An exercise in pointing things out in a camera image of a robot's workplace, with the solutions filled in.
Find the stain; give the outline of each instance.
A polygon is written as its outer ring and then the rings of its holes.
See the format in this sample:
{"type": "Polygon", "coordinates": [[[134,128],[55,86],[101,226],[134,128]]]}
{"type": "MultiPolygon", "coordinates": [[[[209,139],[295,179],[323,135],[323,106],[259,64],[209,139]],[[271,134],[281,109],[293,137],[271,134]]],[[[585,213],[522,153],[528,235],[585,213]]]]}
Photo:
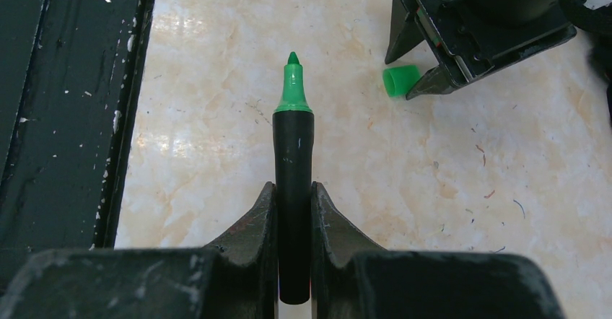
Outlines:
{"type": "Polygon", "coordinates": [[[457,190],[457,188],[453,187],[450,184],[442,184],[442,187],[440,189],[440,196],[443,198],[456,198],[457,197],[457,193],[459,193],[459,190],[457,190]]]}

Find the marker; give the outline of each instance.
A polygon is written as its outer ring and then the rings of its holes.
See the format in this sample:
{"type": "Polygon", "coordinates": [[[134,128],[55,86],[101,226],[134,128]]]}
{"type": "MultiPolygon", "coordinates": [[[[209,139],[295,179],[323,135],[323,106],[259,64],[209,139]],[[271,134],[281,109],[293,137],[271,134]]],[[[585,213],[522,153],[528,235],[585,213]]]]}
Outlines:
{"type": "Polygon", "coordinates": [[[310,298],[310,190],[315,116],[306,102],[302,66],[291,52],[283,95],[272,115],[279,213],[279,286],[282,302],[310,298]]]}

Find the green marker tip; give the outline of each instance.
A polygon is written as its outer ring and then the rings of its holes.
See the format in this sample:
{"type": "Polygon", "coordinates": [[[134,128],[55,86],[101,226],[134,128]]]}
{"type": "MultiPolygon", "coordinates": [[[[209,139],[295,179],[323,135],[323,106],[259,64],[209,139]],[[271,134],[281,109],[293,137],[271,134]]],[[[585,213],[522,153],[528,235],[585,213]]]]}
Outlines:
{"type": "Polygon", "coordinates": [[[289,54],[289,59],[287,59],[287,64],[300,64],[300,60],[297,58],[297,54],[295,52],[291,52],[289,54]]]}
{"type": "Polygon", "coordinates": [[[303,68],[295,52],[291,52],[287,60],[283,95],[279,106],[274,112],[282,111],[306,111],[312,113],[304,94],[303,68]]]}

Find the marble countertop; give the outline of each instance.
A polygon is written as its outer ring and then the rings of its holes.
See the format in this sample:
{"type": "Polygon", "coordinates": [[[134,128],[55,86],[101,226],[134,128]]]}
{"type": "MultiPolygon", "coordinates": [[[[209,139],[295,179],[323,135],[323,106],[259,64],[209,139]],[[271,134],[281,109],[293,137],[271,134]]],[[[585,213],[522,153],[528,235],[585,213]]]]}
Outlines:
{"type": "MultiPolygon", "coordinates": [[[[203,245],[253,205],[274,181],[271,114],[296,51],[313,180],[356,226],[389,249],[525,255],[569,318],[609,315],[612,131],[587,36],[451,95],[392,100],[390,5],[157,0],[116,246],[203,245]]],[[[406,64],[437,62],[422,43],[406,64]]]]}

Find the green marker cap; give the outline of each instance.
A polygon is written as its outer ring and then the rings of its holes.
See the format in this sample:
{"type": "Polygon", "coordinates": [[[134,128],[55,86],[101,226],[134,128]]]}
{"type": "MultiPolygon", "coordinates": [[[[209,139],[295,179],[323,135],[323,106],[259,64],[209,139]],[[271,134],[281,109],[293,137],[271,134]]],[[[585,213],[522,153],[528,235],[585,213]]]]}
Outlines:
{"type": "Polygon", "coordinates": [[[390,97],[408,94],[420,78],[419,69],[414,65],[398,66],[382,72],[382,81],[390,97]]]}
{"type": "Polygon", "coordinates": [[[274,112],[306,111],[312,112],[304,94],[303,68],[295,52],[291,52],[285,66],[283,96],[274,112]]]}

